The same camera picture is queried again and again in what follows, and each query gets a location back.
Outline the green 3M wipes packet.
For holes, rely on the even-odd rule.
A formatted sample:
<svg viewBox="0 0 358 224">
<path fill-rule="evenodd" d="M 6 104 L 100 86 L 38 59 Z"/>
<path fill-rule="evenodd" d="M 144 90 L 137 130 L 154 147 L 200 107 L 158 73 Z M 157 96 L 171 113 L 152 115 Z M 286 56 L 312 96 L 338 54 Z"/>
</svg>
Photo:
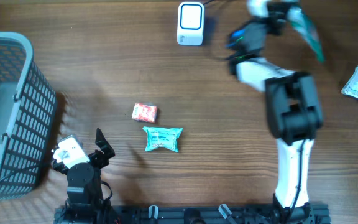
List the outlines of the green 3M wipes packet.
<svg viewBox="0 0 358 224">
<path fill-rule="evenodd" d="M 302 9 L 295 5 L 292 6 L 287 14 L 287 19 L 291 26 L 301 35 L 304 41 L 315 53 L 319 62 L 324 63 L 325 57 L 323 48 L 315 24 L 303 13 Z"/>
</svg>

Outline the red white small packet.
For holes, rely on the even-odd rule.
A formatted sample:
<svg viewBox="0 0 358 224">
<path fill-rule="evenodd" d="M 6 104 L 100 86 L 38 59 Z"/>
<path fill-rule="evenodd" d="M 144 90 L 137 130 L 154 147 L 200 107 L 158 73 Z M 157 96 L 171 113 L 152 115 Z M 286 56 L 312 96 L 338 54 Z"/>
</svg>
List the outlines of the red white small packet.
<svg viewBox="0 0 358 224">
<path fill-rule="evenodd" d="M 157 119 L 157 111 L 158 108 L 154 105 L 136 103 L 132 112 L 132 119 L 146 123 L 155 123 Z"/>
</svg>

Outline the teal tissue packet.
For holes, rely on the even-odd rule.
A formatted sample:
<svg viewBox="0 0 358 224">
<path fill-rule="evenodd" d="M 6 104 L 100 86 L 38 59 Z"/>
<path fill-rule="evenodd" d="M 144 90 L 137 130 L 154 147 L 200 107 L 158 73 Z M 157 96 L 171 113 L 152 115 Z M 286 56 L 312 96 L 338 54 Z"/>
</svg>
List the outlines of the teal tissue packet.
<svg viewBox="0 0 358 224">
<path fill-rule="evenodd" d="M 182 128 L 158 128 L 144 126 L 142 128 L 147 135 L 145 151 L 153 151 L 160 147 L 178 152 L 178 138 L 181 136 Z"/>
</svg>

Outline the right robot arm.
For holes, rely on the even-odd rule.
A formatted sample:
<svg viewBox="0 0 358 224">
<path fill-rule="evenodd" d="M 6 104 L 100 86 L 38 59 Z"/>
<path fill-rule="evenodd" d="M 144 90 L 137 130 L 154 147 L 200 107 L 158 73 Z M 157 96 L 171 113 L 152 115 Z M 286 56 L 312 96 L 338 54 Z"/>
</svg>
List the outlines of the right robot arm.
<svg viewBox="0 0 358 224">
<path fill-rule="evenodd" d="M 311 203 L 307 192 L 308 167 L 323 111 L 313 76 L 286 70 L 262 56 L 268 35 L 282 35 L 286 24 L 297 31 L 324 61 L 316 26 L 298 1 L 248 1 L 252 16 L 229 35 L 231 73 L 264 93 L 268 129 L 278 149 L 278 182 L 271 204 L 246 205 L 242 223 L 330 223 L 326 204 Z"/>
</svg>

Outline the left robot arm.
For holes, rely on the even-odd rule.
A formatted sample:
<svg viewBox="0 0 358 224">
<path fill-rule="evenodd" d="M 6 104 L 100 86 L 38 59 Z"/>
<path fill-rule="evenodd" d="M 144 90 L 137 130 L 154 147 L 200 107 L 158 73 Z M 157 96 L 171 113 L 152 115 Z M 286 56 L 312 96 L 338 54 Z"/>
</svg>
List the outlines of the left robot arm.
<svg viewBox="0 0 358 224">
<path fill-rule="evenodd" d="M 52 167 L 66 175 L 68 182 L 68 198 L 64 205 L 55 210 L 54 223 L 121 222 L 111 205 L 112 194 L 103 197 L 102 186 L 109 187 L 109 184 L 101 180 L 101 169 L 109 165 L 115 152 L 99 128 L 96 130 L 95 144 L 98 148 L 86 155 L 83 144 L 73 134 L 63 138 L 54 150 Z"/>
</svg>

